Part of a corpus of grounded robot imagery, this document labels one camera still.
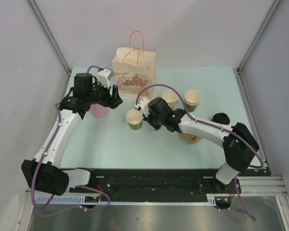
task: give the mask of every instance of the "black motor joint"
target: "black motor joint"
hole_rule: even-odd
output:
[[[175,109],[174,111],[168,106],[165,100],[157,97],[148,104],[150,114],[144,118],[155,130],[165,126],[168,131],[177,131],[181,133],[179,124],[182,117],[186,114],[185,110]]]
[[[92,104],[100,104],[111,109],[117,108],[123,100],[118,94],[118,86],[111,88],[102,86],[97,78],[90,73],[78,73],[74,77],[74,87],[70,89],[69,94],[64,97],[60,103],[59,109],[67,109],[73,113],[79,113],[81,118],[90,109]]]

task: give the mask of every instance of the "pink cup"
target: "pink cup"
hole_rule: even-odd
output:
[[[99,104],[92,104],[90,108],[90,113],[94,118],[104,118],[109,112],[108,107],[103,107]]]

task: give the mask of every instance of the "paper bag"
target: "paper bag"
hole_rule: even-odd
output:
[[[155,53],[144,51],[144,40],[142,50],[132,49],[131,36],[130,46],[118,48],[116,56],[111,63],[119,94],[121,96],[137,97],[144,88],[155,84]],[[153,96],[153,88],[144,91],[142,96],[151,99]]]

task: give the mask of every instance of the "metal floor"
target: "metal floor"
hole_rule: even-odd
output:
[[[244,197],[257,219],[212,206],[113,205],[100,212],[72,209],[50,218],[33,212],[29,231],[285,231],[275,197]],[[68,205],[50,205],[45,214]],[[234,198],[232,207],[241,207]]]

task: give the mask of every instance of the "paper cup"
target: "paper cup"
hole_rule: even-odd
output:
[[[173,90],[166,90],[162,94],[163,100],[165,100],[168,106],[173,109],[178,101],[179,96]]]
[[[126,114],[126,120],[129,123],[131,129],[139,130],[143,124],[143,115],[136,109],[131,109]]]
[[[99,104],[92,104],[90,107],[90,112],[94,118],[101,119],[101,118],[104,118],[108,114],[109,108],[103,107]]]
[[[185,105],[189,112],[193,112],[201,100],[201,94],[197,90],[188,90],[184,95]]]

